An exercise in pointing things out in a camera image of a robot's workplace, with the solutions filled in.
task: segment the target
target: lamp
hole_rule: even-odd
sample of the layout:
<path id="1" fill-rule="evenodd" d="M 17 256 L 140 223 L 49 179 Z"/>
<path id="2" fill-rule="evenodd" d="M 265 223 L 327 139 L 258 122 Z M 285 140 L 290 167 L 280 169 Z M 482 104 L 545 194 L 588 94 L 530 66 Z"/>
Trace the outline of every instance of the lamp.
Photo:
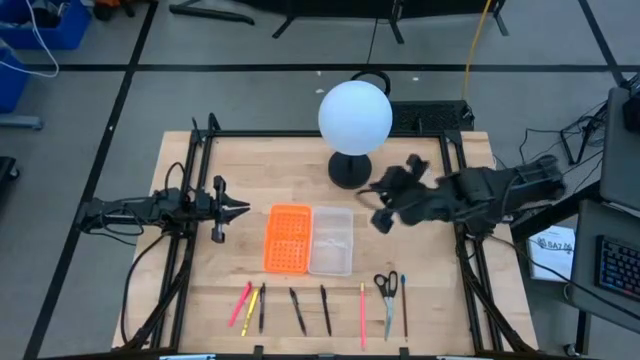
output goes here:
<path id="1" fill-rule="evenodd" d="M 364 74 L 382 78 L 384 93 L 375 85 L 356 80 Z M 331 89 L 322 100 L 318 125 L 324 140 L 336 150 L 329 160 L 329 177 L 337 186 L 356 189 L 371 176 L 371 160 L 366 154 L 382 145 L 391 131 L 390 92 L 387 74 L 362 71 Z"/>

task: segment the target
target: orange perforated basket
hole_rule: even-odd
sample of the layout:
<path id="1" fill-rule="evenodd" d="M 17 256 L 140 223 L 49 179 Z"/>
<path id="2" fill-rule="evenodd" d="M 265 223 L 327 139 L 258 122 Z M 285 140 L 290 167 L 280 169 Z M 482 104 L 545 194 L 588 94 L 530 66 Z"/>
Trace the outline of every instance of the orange perforated basket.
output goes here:
<path id="1" fill-rule="evenodd" d="M 278 273 L 306 273 L 311 249 L 311 207 L 271 207 L 264 242 L 264 269 Z"/>

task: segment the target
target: black pen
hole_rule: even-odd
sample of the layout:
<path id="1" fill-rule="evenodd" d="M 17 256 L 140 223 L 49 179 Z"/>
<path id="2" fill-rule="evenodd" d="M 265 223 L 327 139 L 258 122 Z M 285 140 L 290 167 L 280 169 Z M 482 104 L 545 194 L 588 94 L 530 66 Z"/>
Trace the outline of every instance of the black pen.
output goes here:
<path id="1" fill-rule="evenodd" d="M 300 306 L 298 304 L 298 297 L 296 292 L 292 288 L 289 288 L 289 294 L 291 294 L 291 300 L 293 301 L 293 307 L 296 308 L 296 315 L 298 315 L 298 322 L 300 323 L 300 329 L 304 336 L 307 336 L 307 329 L 304 327 L 304 320 L 302 320 L 302 314 L 300 313 Z"/>
<path id="2" fill-rule="evenodd" d="M 262 283 L 260 288 L 260 334 L 262 334 L 262 329 L 264 328 L 264 296 L 266 291 L 267 287 Z"/>
<path id="3" fill-rule="evenodd" d="M 324 319 L 327 323 L 327 331 L 331 336 L 331 320 L 329 320 L 329 309 L 327 308 L 327 290 L 324 286 L 320 285 L 320 294 L 322 294 L 322 307 L 324 307 Z"/>

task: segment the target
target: lamp base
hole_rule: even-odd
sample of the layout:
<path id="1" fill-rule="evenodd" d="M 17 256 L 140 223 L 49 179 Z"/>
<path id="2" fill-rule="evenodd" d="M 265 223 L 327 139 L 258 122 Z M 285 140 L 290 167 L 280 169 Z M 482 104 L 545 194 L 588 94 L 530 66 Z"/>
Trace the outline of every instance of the lamp base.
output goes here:
<path id="1" fill-rule="evenodd" d="M 367 155 L 350 156 L 334 153 L 329 160 L 329 178 L 343 189 L 357 189 L 371 176 L 371 160 Z"/>

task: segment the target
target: wooden tabletop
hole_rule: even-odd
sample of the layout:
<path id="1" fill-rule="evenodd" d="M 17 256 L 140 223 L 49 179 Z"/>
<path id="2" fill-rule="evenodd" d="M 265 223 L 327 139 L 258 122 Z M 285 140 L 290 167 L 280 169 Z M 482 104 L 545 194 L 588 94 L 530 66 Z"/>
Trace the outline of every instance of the wooden tabletop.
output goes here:
<path id="1" fill-rule="evenodd" d="M 163 188 L 169 166 L 184 161 L 188 139 L 188 132 L 165 133 L 152 189 Z M 463 133 L 463 139 L 469 166 L 493 166 L 486 133 Z M 453 157 L 455 152 L 450 148 Z M 369 154 L 373 163 L 371 180 L 379 179 L 388 166 L 404 164 L 411 153 L 431 162 L 430 171 L 422 181 L 435 186 L 434 179 L 444 174 L 437 139 L 388 139 Z M 412 355 L 473 354 L 460 267 L 454 254 L 453 226 L 434 221 L 407 227 L 396 221 L 388 235 L 380 234 L 369 223 L 372 212 L 354 199 L 354 192 L 339 189 L 329 180 L 327 161 L 331 154 L 332 150 L 321 138 L 215 139 L 205 188 L 211 191 L 213 176 L 222 175 L 227 181 L 228 195 L 250 202 L 251 211 L 225 228 L 225 244 L 210 240 L 211 222 L 200 225 L 180 351 L 252 353 L 255 345 L 263 345 L 267 354 L 398 354 L 399 347 L 408 346 Z M 179 186 L 180 178 L 179 171 L 174 171 L 170 185 Z M 265 228 L 271 206 L 278 203 L 352 209 L 353 274 L 330 277 L 265 273 Z M 136 254 L 158 234 L 157 229 L 148 229 L 138 240 Z M 498 226 L 496 235 L 511 239 L 506 226 Z M 129 337 L 158 301 L 168 245 L 169 240 L 164 240 L 150 251 L 132 277 L 126 320 Z M 496 305 L 522 338 L 537 347 L 513 249 L 489 240 L 484 246 Z M 384 341 L 385 305 L 373 276 L 390 270 L 407 276 L 408 343 L 403 334 L 400 291 L 395 298 L 390 338 Z M 247 281 L 256 287 L 263 282 L 267 286 L 263 335 L 258 333 L 256 312 L 248 335 L 240 336 L 247 306 L 240 312 L 235 326 L 227 327 Z M 366 284 L 368 339 L 365 351 L 360 348 L 361 281 Z M 320 284 L 328 293 L 332 337 L 328 336 L 325 326 Z M 298 294 L 308 337 L 300 331 L 289 287 Z M 481 305 L 478 309 L 484 344 L 490 348 L 486 317 Z M 173 315 L 172 307 L 167 313 L 163 344 L 168 344 Z M 116 331 L 114 345 L 119 344 L 121 339 Z"/>

